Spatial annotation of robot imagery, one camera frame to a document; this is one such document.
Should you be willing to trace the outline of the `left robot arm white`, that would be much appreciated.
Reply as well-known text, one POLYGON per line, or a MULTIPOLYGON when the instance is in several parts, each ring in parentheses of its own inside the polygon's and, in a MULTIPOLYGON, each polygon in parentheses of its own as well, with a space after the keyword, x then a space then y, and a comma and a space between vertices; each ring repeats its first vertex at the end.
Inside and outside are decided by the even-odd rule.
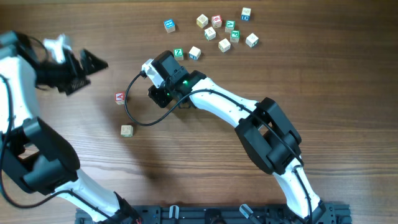
POLYGON ((45 58, 40 60, 32 41, 16 31, 1 35, 1 173, 24 192, 42 194, 44 202, 68 200, 93 223, 140 223, 125 199, 81 170, 72 145, 40 117, 38 86, 71 95, 107 62, 85 49, 75 57, 65 35, 41 42, 45 58))

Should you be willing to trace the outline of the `plain yellow picture block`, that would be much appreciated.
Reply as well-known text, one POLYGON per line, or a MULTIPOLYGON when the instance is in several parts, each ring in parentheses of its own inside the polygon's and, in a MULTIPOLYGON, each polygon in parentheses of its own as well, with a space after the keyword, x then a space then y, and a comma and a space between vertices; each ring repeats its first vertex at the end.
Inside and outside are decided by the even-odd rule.
POLYGON ((132 137, 134 134, 134 128, 131 125, 122 125, 121 126, 121 136, 125 138, 132 137))

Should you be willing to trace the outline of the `red letter A block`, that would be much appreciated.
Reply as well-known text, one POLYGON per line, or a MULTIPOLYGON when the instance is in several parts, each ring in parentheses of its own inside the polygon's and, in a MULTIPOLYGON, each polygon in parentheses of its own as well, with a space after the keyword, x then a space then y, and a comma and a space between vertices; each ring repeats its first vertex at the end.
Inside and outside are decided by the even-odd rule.
POLYGON ((118 105, 123 105, 125 99, 125 92, 117 92, 114 94, 114 100, 118 105))

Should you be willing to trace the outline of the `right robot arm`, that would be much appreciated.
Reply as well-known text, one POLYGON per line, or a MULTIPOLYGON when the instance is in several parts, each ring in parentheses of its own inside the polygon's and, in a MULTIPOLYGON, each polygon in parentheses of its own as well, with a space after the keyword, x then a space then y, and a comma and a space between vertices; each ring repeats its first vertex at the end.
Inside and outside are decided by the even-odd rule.
POLYGON ((148 95, 160 107, 177 100, 232 125, 250 160, 276 178, 288 208, 306 223, 318 220, 322 201, 304 172, 302 138, 274 100, 258 102, 235 95, 204 73, 188 72, 169 50, 149 59, 142 71, 153 83, 148 95))

